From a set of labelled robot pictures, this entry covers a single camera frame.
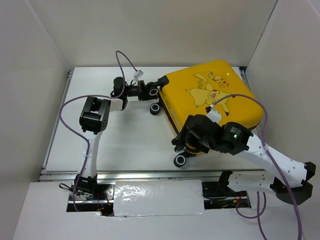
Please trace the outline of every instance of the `yellow suitcase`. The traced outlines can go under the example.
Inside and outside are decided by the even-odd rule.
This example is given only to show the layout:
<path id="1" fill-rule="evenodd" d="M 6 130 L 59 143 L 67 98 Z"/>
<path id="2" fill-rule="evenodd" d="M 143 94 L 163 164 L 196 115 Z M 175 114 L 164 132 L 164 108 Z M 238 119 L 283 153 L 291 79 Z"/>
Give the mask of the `yellow suitcase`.
<path id="1" fill-rule="evenodd" d="M 174 131 L 178 135 L 189 115 L 206 115 L 206 107 L 230 94 L 253 97 L 251 91 L 224 60 L 188 67 L 162 77 L 166 85 L 160 88 L 158 97 Z M 215 107 L 221 114 L 220 126 L 235 122 L 248 129 L 260 122 L 263 109 L 250 99 L 229 97 Z M 200 151 L 186 144 L 185 157 L 193 157 Z"/>

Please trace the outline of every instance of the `white enclosure wall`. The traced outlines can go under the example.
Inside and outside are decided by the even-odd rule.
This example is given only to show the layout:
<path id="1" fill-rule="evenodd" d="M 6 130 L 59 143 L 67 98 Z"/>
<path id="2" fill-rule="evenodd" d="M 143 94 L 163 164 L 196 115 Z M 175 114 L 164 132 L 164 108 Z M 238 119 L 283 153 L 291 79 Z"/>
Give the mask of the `white enclosure wall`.
<path id="1" fill-rule="evenodd" d="M 247 66 L 276 0 L 29 0 L 72 66 Z"/>
<path id="2" fill-rule="evenodd" d="M 0 239 L 37 181 L 67 71 L 23 0 L 0 1 Z"/>
<path id="3" fill-rule="evenodd" d="M 246 71 L 266 106 L 266 139 L 289 157 L 320 166 L 320 15 L 309 0 L 279 0 Z M 306 240 L 319 239 L 320 174 L 300 206 Z"/>

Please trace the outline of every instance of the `white board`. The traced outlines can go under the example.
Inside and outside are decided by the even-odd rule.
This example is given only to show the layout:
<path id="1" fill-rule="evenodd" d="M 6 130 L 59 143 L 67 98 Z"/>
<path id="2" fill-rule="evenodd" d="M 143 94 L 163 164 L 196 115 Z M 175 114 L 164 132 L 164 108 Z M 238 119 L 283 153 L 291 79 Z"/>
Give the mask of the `white board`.
<path id="1" fill-rule="evenodd" d="M 183 67 L 141 67 L 146 82 L 156 81 L 165 74 Z M 240 76 L 238 68 L 233 68 Z M 127 80 L 134 71 L 124 68 Z M 113 79 L 120 76 L 119 67 L 76 67 L 66 95 L 66 101 L 81 95 L 109 95 Z M 103 132 L 97 157 L 98 171 L 167 171 L 167 170 L 247 170 L 260 169 L 248 160 L 211 151 L 209 154 L 187 159 L 177 168 L 173 159 L 177 155 L 171 140 L 176 137 L 164 112 L 150 114 L 155 101 L 138 101 L 130 97 L 124 111 L 111 112 L 108 126 Z M 67 105 L 62 113 L 65 121 L 82 132 L 79 116 L 85 98 Z M 81 167 L 82 146 L 85 141 L 58 124 L 46 170 L 48 172 L 77 171 Z"/>
<path id="2" fill-rule="evenodd" d="M 214 209 L 198 215 L 104 217 L 99 212 L 66 212 L 68 197 L 69 192 L 60 189 L 57 182 L 31 183 L 13 240 L 263 239 L 257 220 L 244 219 L 235 209 Z M 256 212 L 249 208 L 240 210 L 245 215 Z M 292 206 L 267 208 L 261 224 L 270 240 L 297 239 Z"/>

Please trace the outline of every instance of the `red wire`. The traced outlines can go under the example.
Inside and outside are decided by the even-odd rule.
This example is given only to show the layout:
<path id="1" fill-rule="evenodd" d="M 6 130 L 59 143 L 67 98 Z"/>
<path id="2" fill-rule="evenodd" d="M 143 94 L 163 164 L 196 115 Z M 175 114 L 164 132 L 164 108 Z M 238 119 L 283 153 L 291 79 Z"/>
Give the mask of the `red wire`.
<path id="1" fill-rule="evenodd" d="M 99 209 L 99 199 L 100 199 L 100 194 L 98 193 L 98 209 Z"/>
<path id="2" fill-rule="evenodd" d="M 110 205 L 110 203 L 109 203 L 109 199 L 108 199 L 107 195 L 105 194 L 105 192 L 104 192 L 104 191 L 103 191 L 102 193 L 103 193 L 103 195 L 104 195 L 104 197 L 105 197 L 105 199 L 106 199 L 106 201 L 107 201 L 108 205 Z"/>

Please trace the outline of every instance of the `white connector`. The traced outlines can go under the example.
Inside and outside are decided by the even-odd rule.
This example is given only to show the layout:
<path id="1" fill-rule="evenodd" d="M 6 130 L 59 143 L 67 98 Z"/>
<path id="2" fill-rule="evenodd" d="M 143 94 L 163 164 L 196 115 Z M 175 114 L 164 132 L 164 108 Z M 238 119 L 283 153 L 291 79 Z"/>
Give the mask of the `white connector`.
<path id="1" fill-rule="evenodd" d="M 141 78 L 143 74 L 144 72 L 141 70 L 136 71 L 133 75 L 134 80 L 138 82 L 139 78 Z"/>
<path id="2" fill-rule="evenodd" d="M 206 115 L 213 123 L 219 123 L 221 120 L 221 114 L 214 108 L 211 108 L 210 112 Z"/>

